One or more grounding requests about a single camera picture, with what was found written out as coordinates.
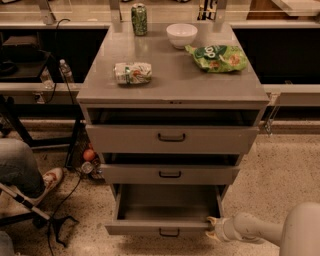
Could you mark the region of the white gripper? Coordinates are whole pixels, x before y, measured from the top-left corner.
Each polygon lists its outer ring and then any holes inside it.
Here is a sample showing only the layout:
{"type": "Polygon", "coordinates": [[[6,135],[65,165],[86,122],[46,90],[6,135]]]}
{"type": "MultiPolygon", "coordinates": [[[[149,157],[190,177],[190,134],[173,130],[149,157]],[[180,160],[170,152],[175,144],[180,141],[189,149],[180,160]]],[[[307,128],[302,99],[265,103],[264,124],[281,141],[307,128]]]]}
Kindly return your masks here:
{"type": "Polygon", "coordinates": [[[215,232],[205,232],[207,237],[218,242],[229,242],[234,239],[234,226],[232,218],[215,218],[208,216],[207,220],[211,223],[211,225],[215,225],[215,232]]]}

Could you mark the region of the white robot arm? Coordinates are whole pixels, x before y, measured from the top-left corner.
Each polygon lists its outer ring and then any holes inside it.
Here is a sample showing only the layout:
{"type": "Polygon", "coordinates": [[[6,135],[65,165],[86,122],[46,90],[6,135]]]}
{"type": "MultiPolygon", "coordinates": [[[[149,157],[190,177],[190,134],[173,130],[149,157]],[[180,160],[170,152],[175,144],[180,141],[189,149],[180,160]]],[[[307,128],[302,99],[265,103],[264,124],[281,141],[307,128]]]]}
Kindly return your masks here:
{"type": "Polygon", "coordinates": [[[209,216],[211,239],[260,244],[264,240],[279,247],[279,256],[320,256],[320,204],[304,202],[288,213],[283,224],[263,221],[239,212],[230,218],[209,216]]]}

